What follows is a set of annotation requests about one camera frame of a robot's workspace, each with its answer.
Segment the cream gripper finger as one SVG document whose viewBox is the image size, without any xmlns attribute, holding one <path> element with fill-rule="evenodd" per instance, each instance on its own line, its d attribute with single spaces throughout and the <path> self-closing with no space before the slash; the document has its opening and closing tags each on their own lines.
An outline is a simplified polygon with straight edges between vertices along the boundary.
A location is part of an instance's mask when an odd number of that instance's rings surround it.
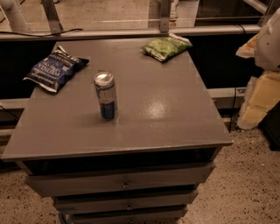
<svg viewBox="0 0 280 224">
<path fill-rule="evenodd" d="M 235 55 L 244 59 L 254 58 L 257 37 L 258 35 L 256 34 L 247 43 L 239 47 Z"/>
</svg>

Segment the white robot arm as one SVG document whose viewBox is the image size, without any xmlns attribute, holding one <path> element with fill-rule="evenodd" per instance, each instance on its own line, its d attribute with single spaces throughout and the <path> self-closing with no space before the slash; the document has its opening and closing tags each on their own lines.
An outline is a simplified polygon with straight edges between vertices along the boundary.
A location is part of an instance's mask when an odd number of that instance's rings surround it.
<svg viewBox="0 0 280 224">
<path fill-rule="evenodd" d="M 263 69 L 262 75 L 248 82 L 244 103 L 241 106 L 237 126 L 251 130 L 280 102 L 280 9 L 267 20 L 261 30 L 236 55 L 254 58 Z"/>
</svg>

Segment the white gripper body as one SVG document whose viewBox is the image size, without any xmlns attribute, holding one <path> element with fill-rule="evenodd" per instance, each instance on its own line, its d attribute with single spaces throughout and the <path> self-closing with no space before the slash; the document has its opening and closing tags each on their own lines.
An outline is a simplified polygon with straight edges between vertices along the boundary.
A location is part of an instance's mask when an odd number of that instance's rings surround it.
<svg viewBox="0 0 280 224">
<path fill-rule="evenodd" d="M 280 73 L 264 71 L 259 78 L 251 77 L 241 105 L 237 126 L 251 130 L 280 102 Z"/>
</svg>

